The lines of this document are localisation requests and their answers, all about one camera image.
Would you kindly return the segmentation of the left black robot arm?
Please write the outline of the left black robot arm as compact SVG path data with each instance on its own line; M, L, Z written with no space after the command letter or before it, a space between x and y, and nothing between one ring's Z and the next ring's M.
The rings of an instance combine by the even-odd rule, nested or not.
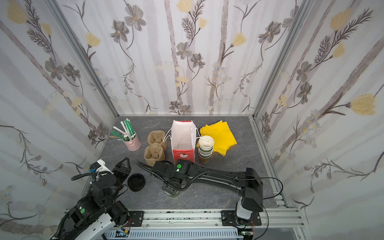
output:
M100 159L90 165L88 172L72 177L72 181L91 177L90 187L86 195L64 214L51 239L75 240L85 232L89 232L86 236L90 237L96 233L91 229L96 223L100 223L100 229L104 231L129 223L129 210L118 197L131 170L128 157L118 162L112 170Z

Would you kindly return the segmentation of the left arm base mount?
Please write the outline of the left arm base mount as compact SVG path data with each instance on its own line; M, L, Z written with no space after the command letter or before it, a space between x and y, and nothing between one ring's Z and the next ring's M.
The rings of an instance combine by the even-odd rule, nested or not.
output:
M144 213L144 211L130 211L128 221L123 225L123 228L141 227Z

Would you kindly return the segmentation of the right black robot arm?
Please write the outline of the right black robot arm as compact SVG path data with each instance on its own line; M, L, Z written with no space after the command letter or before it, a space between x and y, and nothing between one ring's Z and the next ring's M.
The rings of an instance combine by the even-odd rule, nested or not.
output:
M205 184L227 189L240 197L236 205L235 219L250 221L252 214L263 212L264 200L281 195L282 190L270 197L264 196L264 177L256 170L246 168L243 172L228 172L207 168L197 163L179 159L175 164L158 161L152 167L140 161L136 165L162 183L162 190L176 197L192 184Z

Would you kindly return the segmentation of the green white paper cup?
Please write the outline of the green white paper cup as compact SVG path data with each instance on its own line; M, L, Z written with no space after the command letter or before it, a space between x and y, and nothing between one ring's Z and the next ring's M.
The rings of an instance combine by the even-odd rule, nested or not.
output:
M174 188L172 188L172 187L170 187L168 185L163 185L162 186L162 190L167 195L171 196L172 198L175 198L175 197L177 197L180 194L180 192L178 190L176 190L176 189L174 189Z

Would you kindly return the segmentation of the black plastic cup lid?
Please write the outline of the black plastic cup lid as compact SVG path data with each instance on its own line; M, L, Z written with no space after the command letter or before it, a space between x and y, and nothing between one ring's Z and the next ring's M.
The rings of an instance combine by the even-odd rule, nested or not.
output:
M128 178L127 183L132 192L138 192L144 188L146 181L143 175L133 174Z

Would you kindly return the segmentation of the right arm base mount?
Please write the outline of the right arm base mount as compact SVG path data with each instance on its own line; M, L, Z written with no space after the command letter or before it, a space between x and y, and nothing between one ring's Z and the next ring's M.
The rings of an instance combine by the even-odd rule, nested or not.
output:
M226 227L244 228L244 226L252 227L262 225L261 217L258 212L252 212L250 219L247 220L239 218L235 213L235 210L222 210L221 221L222 225Z

